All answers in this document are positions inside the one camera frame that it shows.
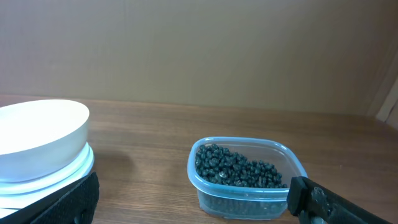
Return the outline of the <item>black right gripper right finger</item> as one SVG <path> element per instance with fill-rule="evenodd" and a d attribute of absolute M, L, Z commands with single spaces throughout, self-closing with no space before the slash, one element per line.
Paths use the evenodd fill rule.
<path fill-rule="evenodd" d="M 387 223 L 386 220 L 303 176 L 291 179 L 287 208 L 301 224 Z"/>

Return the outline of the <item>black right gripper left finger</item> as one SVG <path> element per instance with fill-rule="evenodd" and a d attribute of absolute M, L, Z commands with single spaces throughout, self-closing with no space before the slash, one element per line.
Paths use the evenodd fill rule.
<path fill-rule="evenodd" d="M 96 172 L 18 210 L 1 224 L 92 224 L 99 200 Z"/>

